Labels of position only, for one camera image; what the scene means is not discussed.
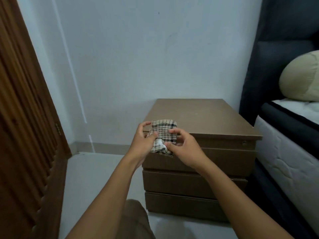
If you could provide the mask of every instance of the wooden door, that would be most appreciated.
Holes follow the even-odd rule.
[[[71,156],[16,0],[0,0],[0,238],[57,238]]]

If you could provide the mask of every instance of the bedside table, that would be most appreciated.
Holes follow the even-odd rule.
[[[146,121],[172,119],[192,134],[204,153],[244,190],[262,135],[222,99],[158,99]],[[227,222],[208,183],[177,157],[150,153],[143,167],[150,212]]]

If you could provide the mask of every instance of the beige pillow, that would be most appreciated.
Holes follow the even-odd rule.
[[[319,50],[298,56],[281,73],[279,87],[288,98],[319,101]]]

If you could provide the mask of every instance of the door hinge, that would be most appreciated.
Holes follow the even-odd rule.
[[[58,131],[58,134],[61,136],[62,133],[61,133],[61,130],[60,130],[60,126],[56,123],[55,127],[56,127],[56,130]]]

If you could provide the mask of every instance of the cleaning cloth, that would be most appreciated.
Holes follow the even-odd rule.
[[[164,145],[164,142],[171,142],[173,144],[176,144],[177,135],[176,134],[170,134],[168,131],[172,128],[177,127],[176,121],[173,120],[157,120],[152,121],[152,127],[149,131],[149,135],[151,135],[154,131],[158,132],[158,137],[154,142],[153,148],[151,150],[151,153],[159,153],[166,156],[173,156],[173,152],[169,151],[166,146]]]

